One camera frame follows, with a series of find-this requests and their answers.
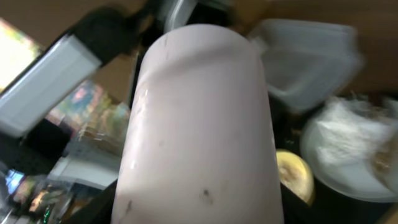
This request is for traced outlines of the pink cup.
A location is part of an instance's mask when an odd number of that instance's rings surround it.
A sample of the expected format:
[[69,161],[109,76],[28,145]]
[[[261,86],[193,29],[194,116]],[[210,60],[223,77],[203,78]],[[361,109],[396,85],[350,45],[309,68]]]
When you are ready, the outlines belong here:
[[265,74],[243,36],[196,24],[148,49],[111,221],[284,221]]

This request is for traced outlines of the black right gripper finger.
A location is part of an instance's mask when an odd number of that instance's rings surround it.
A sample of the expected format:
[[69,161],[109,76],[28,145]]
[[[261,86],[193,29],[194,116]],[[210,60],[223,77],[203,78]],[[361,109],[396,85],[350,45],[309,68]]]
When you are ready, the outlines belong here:
[[110,224],[117,180],[63,224]]

